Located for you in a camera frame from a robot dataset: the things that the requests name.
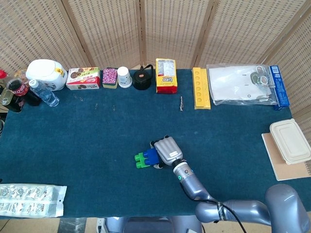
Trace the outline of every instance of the paper cup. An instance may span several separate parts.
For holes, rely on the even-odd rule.
[[[117,71],[118,73],[118,84],[120,87],[128,88],[132,85],[132,77],[128,68],[120,67]]]

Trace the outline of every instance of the label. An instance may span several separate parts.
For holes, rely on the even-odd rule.
[[[174,61],[159,60],[158,76],[175,76]]]
[[[276,66],[271,67],[271,70],[272,70],[272,73],[274,73],[274,74],[279,73],[278,67],[276,67]]]
[[[224,210],[224,206],[222,202],[217,203],[217,210],[218,210],[219,219],[221,221],[227,221],[225,217],[225,210]]]
[[[178,152],[177,152],[177,151],[174,151],[174,152],[171,152],[171,153],[170,153],[170,157],[174,157],[174,156],[176,156],[176,155],[178,155]]]
[[[0,97],[0,103],[3,106],[9,105],[11,103],[11,100],[13,98],[13,93],[11,91],[9,91],[8,89],[4,89],[1,97]]]
[[[28,92],[29,87],[24,83],[21,84],[19,89],[12,91],[17,96],[24,96]]]
[[[55,68],[54,71],[57,72],[57,73],[60,73],[62,76],[64,76],[64,72],[63,72],[63,70],[61,68]]]

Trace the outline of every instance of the coca-cola bottle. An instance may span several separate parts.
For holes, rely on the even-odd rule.
[[[7,89],[12,91],[16,96],[20,96],[31,106],[38,106],[41,99],[19,78],[7,75],[4,70],[0,70],[0,80],[3,80]]]
[[[2,104],[7,109],[19,113],[23,106],[25,100],[20,96],[14,95],[10,90],[2,87],[0,85],[0,104]]]

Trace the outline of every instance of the blue tablecloth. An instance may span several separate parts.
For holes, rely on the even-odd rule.
[[[0,178],[67,185],[65,217],[191,215],[196,203],[185,196],[171,167],[135,167],[134,155],[168,134],[213,197],[264,201],[266,189],[279,182],[261,134],[271,123],[290,119],[290,110],[194,110],[191,70],[178,70],[177,76],[174,95],[156,94],[154,81],[146,91],[64,88],[55,92],[57,107],[42,103],[9,112],[0,139]],[[283,183],[311,210],[311,179]]]

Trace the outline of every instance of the plastic lid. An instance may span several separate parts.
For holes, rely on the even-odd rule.
[[[270,132],[287,164],[311,159],[311,147],[294,119],[271,124]]]
[[[0,69],[0,79],[4,79],[7,76],[4,70]]]
[[[33,88],[36,88],[39,86],[39,82],[36,79],[31,79],[28,84],[29,84],[29,86],[31,86]]]
[[[125,76],[125,75],[128,74],[128,68],[126,68],[126,67],[119,67],[117,73],[120,76]]]
[[[46,77],[53,74],[54,70],[54,61],[48,59],[38,59],[30,62],[27,68],[26,76],[29,76],[30,78]]]

